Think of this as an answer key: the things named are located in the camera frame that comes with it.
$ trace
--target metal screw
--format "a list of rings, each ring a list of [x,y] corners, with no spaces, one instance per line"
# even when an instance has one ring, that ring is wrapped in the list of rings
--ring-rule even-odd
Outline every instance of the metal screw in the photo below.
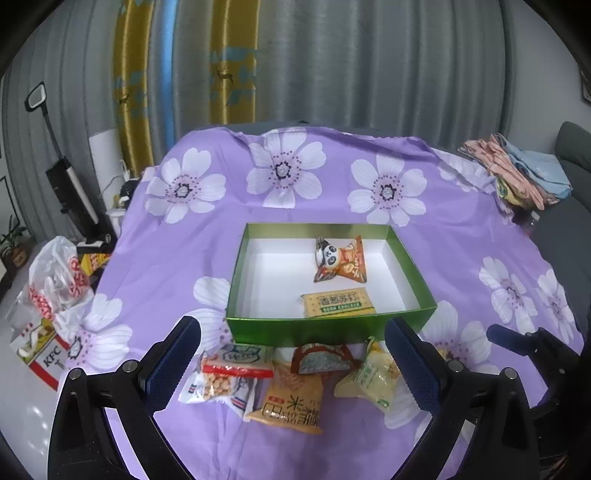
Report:
[[[517,378],[517,372],[512,368],[505,368],[505,376],[511,380],[514,380]]]
[[[135,360],[127,360],[123,364],[123,371],[128,374],[134,371],[136,368],[138,368],[138,363]]]
[[[464,370],[464,364],[462,362],[460,362],[459,360],[451,360],[447,363],[447,367],[449,368],[449,370],[451,370],[452,372],[461,372],[462,370]]]
[[[81,375],[82,375],[81,368],[75,368],[74,370],[70,370],[70,373],[68,373],[68,377],[70,377],[70,380],[75,380],[76,378],[80,377]]]

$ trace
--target yellow snack bag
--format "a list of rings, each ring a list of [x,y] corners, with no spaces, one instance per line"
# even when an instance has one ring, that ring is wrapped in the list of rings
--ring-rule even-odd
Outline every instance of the yellow snack bag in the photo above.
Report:
[[[400,370],[390,353],[371,338],[365,361],[336,384],[335,397],[367,398],[386,413],[390,410],[399,377]]]
[[[304,293],[304,316],[337,318],[376,313],[365,288]]]
[[[320,434],[321,402],[320,375],[296,375],[290,372],[289,365],[276,365],[262,408],[248,414],[248,418],[267,425]]]

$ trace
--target purple bedsheet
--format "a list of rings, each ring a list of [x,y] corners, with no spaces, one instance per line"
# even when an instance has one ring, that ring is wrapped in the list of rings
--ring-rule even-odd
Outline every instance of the purple bedsheet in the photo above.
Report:
[[[486,328],[544,327],[582,348],[535,245],[422,140],[215,128],[187,134],[144,174],[68,366],[113,370],[188,313],[202,324],[200,350],[229,340],[223,315],[247,222],[390,223],[439,304],[421,336],[472,370],[514,367],[532,405],[545,392],[540,376],[527,358],[491,345]],[[326,387],[321,436],[243,423],[224,404],[177,400],[194,362],[155,418],[197,479],[389,479],[430,419],[402,381],[386,416]],[[130,472],[145,478],[116,413],[109,418]],[[466,423],[442,478],[456,471],[470,430]]]

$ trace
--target potted plant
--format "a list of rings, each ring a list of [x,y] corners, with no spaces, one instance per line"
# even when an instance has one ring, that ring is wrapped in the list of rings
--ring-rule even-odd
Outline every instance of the potted plant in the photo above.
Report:
[[[8,233],[0,239],[0,255],[7,264],[7,269],[13,271],[21,268],[29,258],[27,250],[22,245],[25,226],[19,226],[17,220],[11,215],[8,221]]]

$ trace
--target soda cracker package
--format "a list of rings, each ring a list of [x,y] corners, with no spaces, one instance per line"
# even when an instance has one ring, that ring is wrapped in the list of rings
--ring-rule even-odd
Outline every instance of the soda cracker package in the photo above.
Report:
[[[304,293],[304,317],[338,318],[376,313],[365,288]]]

